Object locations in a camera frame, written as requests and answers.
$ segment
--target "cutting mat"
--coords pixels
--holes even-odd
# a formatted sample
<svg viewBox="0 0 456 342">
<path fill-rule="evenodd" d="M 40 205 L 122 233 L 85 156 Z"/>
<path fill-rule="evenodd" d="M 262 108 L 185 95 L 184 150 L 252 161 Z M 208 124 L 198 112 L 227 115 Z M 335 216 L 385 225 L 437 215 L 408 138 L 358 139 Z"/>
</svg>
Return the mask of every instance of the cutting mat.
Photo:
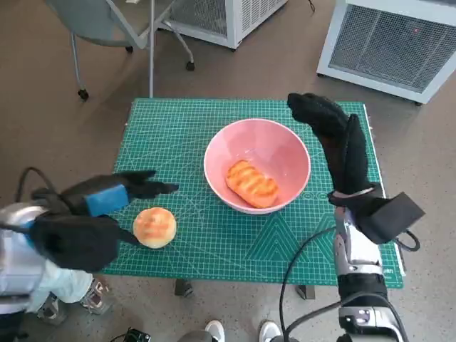
<svg viewBox="0 0 456 342">
<path fill-rule="evenodd" d="M 380 181 L 368 119 L 362 103 L 340 103 L 355 113 L 367 137 L 369 179 Z M 204 178 L 207 144 L 224 126 L 245 118 L 266 118 L 291 128 L 311 156 L 311 177 L 297 200 L 279 212 L 251 216 L 230 209 Z M 124 229 L 143 209 L 165 207 L 177 218 L 177 236 L 160 250 L 120 246 L 106 274 L 186 279 L 282 282 L 301 241 L 334 225 L 332 190 L 323 150 L 307 125 L 293 121 L 284 101 L 138 99 L 133 103 L 115 172 L 157 170 L 155 178 L 178 183 L 172 195 L 135 200 L 114 213 Z M 332 234 L 312 242 L 296 264 L 290 283 L 336 285 Z M 389 287 L 403 287 L 392 244 L 382 247 Z"/>
</svg>

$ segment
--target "chair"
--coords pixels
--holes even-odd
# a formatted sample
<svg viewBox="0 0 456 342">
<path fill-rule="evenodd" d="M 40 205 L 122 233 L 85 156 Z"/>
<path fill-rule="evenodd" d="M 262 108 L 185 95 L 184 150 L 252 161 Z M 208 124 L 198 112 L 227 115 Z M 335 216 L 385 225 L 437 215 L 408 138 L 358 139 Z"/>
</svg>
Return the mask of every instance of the chair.
<svg viewBox="0 0 456 342">
<path fill-rule="evenodd" d="M 190 58 L 186 68 L 193 71 L 195 62 L 191 50 L 167 20 L 175 1 L 155 0 L 153 30 L 155 32 L 160 24 L 164 24 L 174 32 Z M 134 48 L 149 47 L 150 0 L 140 0 L 137 4 L 125 0 L 45 0 L 45 2 L 70 31 L 74 68 L 79 86 L 78 94 L 83 101 L 87 101 L 89 94 L 79 73 L 76 36 L 101 46 L 125 47 L 128 53 L 132 53 Z"/>
</svg>

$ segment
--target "shoe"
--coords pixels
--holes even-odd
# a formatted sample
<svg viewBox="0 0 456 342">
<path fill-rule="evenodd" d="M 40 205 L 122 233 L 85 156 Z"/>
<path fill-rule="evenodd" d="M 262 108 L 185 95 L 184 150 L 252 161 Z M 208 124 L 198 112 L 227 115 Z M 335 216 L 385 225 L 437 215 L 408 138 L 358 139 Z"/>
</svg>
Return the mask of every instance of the shoe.
<svg viewBox="0 0 456 342">
<path fill-rule="evenodd" d="M 113 305 L 113 298 L 110 294 L 109 287 L 101 280 L 93 277 L 92 284 L 79 303 L 88 312 L 95 315 L 102 315 Z"/>
<path fill-rule="evenodd" d="M 225 330 L 220 321 L 210 321 L 204 329 L 218 342 L 225 342 Z"/>
<path fill-rule="evenodd" d="M 279 326 L 273 321 L 264 322 L 259 331 L 259 342 L 270 342 L 277 336 L 282 336 Z"/>
<path fill-rule="evenodd" d="M 43 322 L 53 326 L 60 325 L 68 317 L 65 304 L 53 294 L 49 295 L 36 315 Z"/>
</svg>

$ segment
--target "bowl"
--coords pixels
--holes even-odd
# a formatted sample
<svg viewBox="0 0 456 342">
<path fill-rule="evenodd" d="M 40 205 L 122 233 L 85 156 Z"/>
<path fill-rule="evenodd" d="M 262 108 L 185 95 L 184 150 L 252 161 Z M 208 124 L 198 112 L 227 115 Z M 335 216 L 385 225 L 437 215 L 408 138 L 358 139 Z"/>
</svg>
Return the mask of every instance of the bowl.
<svg viewBox="0 0 456 342">
<path fill-rule="evenodd" d="M 248 160 L 276 180 L 279 194 L 273 207 L 255 208 L 231 191 L 225 176 L 238 160 Z M 236 121 L 222 128 L 204 155 L 204 174 L 209 186 L 231 208 L 247 214 L 275 212 L 295 200 L 311 174 L 306 146 L 289 128 L 265 119 Z"/>
</svg>

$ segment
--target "bread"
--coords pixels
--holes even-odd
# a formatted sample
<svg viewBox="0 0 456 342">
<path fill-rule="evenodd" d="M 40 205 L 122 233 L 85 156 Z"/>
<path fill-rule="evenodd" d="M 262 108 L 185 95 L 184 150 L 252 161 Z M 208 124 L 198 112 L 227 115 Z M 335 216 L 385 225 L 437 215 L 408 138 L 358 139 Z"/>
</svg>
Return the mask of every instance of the bread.
<svg viewBox="0 0 456 342">
<path fill-rule="evenodd" d="M 231 190 L 256 208 L 271 207 L 279 193 L 276 181 L 264 176 L 246 160 L 231 166 L 225 180 Z"/>
<path fill-rule="evenodd" d="M 133 234 L 139 242 L 149 248 L 162 248 L 176 235 L 176 219 L 166 209 L 143 210 L 133 222 Z"/>
</svg>

